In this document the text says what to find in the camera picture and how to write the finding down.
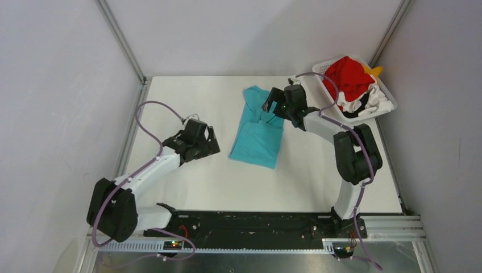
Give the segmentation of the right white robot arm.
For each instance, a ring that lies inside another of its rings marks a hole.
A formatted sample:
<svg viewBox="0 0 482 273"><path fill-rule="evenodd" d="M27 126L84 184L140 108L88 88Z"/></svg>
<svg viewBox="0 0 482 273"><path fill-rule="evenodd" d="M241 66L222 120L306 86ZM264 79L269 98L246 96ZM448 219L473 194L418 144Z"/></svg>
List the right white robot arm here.
<svg viewBox="0 0 482 273"><path fill-rule="evenodd" d="M365 123L351 127L326 116L316 107L308 106L306 92L300 84L289 85L283 90L272 88L261 108L334 146L336 169L342 185L330 217L314 226L312 235L348 238L355 233L360 238L359 207L365 188L373 183L376 172L383 166L371 128Z"/></svg>

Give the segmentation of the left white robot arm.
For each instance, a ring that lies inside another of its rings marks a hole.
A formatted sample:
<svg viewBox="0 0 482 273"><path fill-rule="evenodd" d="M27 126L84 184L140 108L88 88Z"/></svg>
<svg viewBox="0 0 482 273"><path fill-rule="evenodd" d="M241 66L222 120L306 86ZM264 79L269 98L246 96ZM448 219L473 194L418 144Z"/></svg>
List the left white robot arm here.
<svg viewBox="0 0 482 273"><path fill-rule="evenodd" d="M111 240L124 242L140 230L157 228L166 237L179 230L175 209L165 204L139 206L137 202L168 173L183 164L220 152L212 126L188 119L185 127L162 142L161 151L134 173L114 180L101 179L94 187L87 223Z"/></svg>

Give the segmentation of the teal t shirt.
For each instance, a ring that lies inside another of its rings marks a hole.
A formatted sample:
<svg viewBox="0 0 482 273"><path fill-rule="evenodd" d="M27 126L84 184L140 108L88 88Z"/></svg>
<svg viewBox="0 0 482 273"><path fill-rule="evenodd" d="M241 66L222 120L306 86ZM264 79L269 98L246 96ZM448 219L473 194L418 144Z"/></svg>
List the teal t shirt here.
<svg viewBox="0 0 482 273"><path fill-rule="evenodd" d="M265 168L276 168L284 133L284 120L262 104L269 91L251 86L243 91L245 101L239 127L228 158Z"/></svg>

